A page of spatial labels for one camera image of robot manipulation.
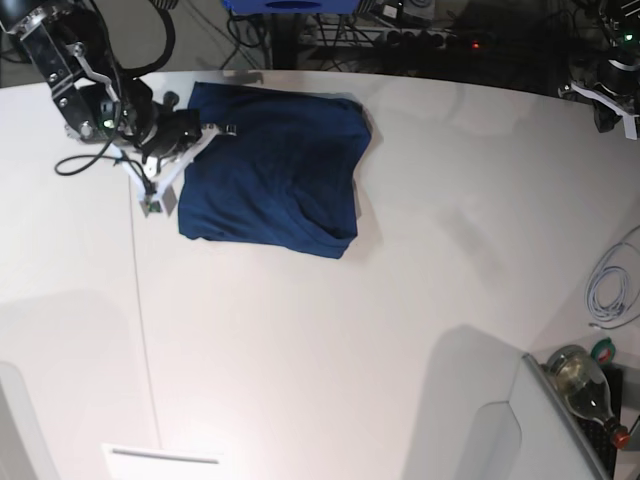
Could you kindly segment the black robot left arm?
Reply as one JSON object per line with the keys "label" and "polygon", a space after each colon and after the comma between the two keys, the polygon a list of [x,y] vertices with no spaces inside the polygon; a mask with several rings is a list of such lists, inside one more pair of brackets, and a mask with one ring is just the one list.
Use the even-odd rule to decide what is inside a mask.
{"label": "black robot left arm", "polygon": [[576,1],[599,35],[580,38],[567,57],[563,99],[591,102],[600,133],[622,125],[625,137],[639,139],[639,3]]}

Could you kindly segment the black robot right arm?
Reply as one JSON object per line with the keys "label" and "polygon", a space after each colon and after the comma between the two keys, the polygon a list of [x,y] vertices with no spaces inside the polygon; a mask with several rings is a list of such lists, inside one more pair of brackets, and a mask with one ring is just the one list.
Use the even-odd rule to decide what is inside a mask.
{"label": "black robot right arm", "polygon": [[173,184],[215,138],[233,136],[233,125],[206,124],[196,109],[181,109],[168,91],[155,101],[143,76],[162,68],[175,47],[174,1],[154,1],[165,30],[155,61],[120,65],[106,22],[92,1],[4,1],[1,30],[49,86],[68,136],[98,144],[86,158],[120,165],[129,175],[145,215],[171,214],[178,204]]}

